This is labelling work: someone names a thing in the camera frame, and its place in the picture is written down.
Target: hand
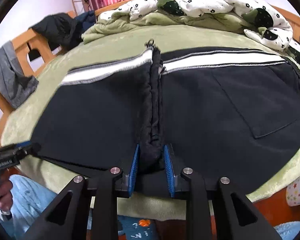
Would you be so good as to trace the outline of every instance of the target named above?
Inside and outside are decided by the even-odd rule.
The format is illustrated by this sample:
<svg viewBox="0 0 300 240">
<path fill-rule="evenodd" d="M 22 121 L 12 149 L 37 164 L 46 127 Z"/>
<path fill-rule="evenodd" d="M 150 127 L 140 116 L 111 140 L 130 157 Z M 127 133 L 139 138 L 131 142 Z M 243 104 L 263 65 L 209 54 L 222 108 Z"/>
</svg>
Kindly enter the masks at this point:
<svg viewBox="0 0 300 240">
<path fill-rule="evenodd" d="M 9 180 L 9 174 L 5 172 L 1 176 L 1 186 L 0 186 L 0 209 L 2 211 L 9 211 L 12 207 L 12 194 L 10 190 L 12 189 L 12 182 Z"/>
</svg>

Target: pocket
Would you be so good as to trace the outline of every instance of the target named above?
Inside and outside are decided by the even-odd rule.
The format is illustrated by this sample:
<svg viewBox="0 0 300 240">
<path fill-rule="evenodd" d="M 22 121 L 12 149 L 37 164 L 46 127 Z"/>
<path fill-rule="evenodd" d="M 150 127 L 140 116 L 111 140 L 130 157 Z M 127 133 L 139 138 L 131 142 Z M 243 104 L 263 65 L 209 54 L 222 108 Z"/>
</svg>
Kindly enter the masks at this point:
<svg viewBox="0 0 300 240">
<path fill-rule="evenodd" d="M 213 75 L 254 138 L 276 132 L 300 118 L 300 95 L 270 68 L 240 68 L 217 70 Z"/>
</svg>

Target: wooden bed frame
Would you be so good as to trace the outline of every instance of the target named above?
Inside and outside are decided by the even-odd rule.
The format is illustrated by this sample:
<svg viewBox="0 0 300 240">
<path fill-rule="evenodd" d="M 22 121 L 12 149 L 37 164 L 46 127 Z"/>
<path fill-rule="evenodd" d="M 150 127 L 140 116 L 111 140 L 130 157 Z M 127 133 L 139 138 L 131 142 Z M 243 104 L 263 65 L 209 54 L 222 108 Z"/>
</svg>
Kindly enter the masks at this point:
<svg viewBox="0 0 300 240">
<path fill-rule="evenodd" d="M 117 9 L 119 6 L 129 2 L 131 0 L 124 0 L 120 1 L 108 6 L 105 6 L 103 8 L 100 8 L 95 11 L 96 17 L 100 15 L 102 12 Z M 286 10 L 283 10 L 281 8 L 275 7 L 291 24 L 293 28 L 293 37 L 298 41 L 300 37 L 300 17 L 296 16 L 295 14 L 292 14 Z M 70 15 L 72 18 L 75 17 L 75 12 L 70 11 L 68 12 L 68 15 Z M 27 30 L 26 32 L 22 33 L 18 37 L 14 38 L 12 40 L 13 47 L 16 51 L 18 60 L 21 64 L 22 70 L 26 76 L 34 75 L 37 77 L 42 70 L 45 68 L 45 66 L 53 60 L 57 55 L 61 54 L 63 51 L 60 51 L 58 54 L 53 55 L 46 38 L 44 38 L 42 35 L 36 33 L 32 29 Z M 44 61 L 44 64 L 40 66 L 35 72 L 32 70 L 31 66 L 28 63 L 27 60 L 27 54 L 29 53 L 29 48 L 31 49 L 37 49 Z M 0 94 L 0 109 L 3 112 L 3 115 L 0 119 L 0 139 L 1 135 L 4 129 L 4 126 L 6 124 L 6 121 L 13 111 L 13 108 L 9 105 L 7 100 Z"/>
</svg>

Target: bed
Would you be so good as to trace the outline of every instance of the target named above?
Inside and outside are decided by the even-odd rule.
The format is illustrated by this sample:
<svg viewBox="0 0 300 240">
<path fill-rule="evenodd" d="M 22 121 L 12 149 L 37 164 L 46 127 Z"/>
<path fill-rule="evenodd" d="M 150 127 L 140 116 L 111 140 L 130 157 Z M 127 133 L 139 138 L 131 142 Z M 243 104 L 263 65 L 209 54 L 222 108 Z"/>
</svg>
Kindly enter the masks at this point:
<svg viewBox="0 0 300 240">
<path fill-rule="evenodd" d="M 96 16 L 118 8 L 129 0 L 95 11 Z M 279 10 L 294 28 L 294 38 L 300 36 L 300 18 L 280 8 Z M 41 113 L 56 91 L 66 72 L 77 66 L 94 62 L 119 60 L 139 54 L 145 41 L 154 39 L 162 52 L 201 46 L 224 46 L 256 48 L 277 53 L 243 35 L 220 30 L 196 28 L 186 25 L 144 26 L 124 33 L 112 34 L 88 44 L 80 44 L 69 52 L 53 55 L 47 40 L 32 29 L 13 39 L 12 43 L 25 75 L 34 74 L 39 80 L 37 90 L 17 110 L 12 108 L 0 94 L 0 146 L 28 140 Z M 26 59 L 31 49 L 38 49 L 44 64 L 33 72 Z M 75 173 L 32 156 L 24 159 L 18 167 L 24 174 L 54 192 L 61 189 L 76 175 Z M 300 150 L 268 182 L 248 195 L 251 201 L 270 197 L 300 176 Z M 147 217 L 157 220 L 185 219 L 186 203 L 181 200 L 161 199 L 134 194 L 130 199 L 118 198 L 118 214 L 131 217 Z"/>
</svg>

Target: silver bolt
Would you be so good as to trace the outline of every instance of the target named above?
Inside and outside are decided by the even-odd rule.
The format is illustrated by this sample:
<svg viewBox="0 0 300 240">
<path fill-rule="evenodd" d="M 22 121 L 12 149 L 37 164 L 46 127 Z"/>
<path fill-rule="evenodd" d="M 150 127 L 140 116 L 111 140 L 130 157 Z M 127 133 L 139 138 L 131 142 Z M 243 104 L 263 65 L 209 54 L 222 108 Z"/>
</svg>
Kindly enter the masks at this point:
<svg viewBox="0 0 300 240">
<path fill-rule="evenodd" d="M 229 184 L 229 183 L 230 183 L 230 179 L 227 178 L 227 177 L 222 177 L 222 178 L 220 179 L 220 181 L 221 181 L 221 183 L 223 183 L 223 184 Z"/>
<path fill-rule="evenodd" d="M 118 173 L 120 172 L 120 168 L 118 168 L 118 167 L 113 167 L 113 168 L 110 170 L 110 172 L 111 172 L 112 174 L 118 174 Z"/>
<path fill-rule="evenodd" d="M 75 177 L 73 178 L 73 181 L 74 181 L 75 183 L 80 183 L 82 180 L 83 180 L 83 177 L 82 177 L 82 176 L 75 176 Z"/>
<path fill-rule="evenodd" d="M 183 169 L 183 172 L 184 172 L 185 174 L 191 174 L 191 173 L 193 172 L 193 169 L 191 169 L 191 168 L 184 168 L 184 169 Z"/>
</svg>

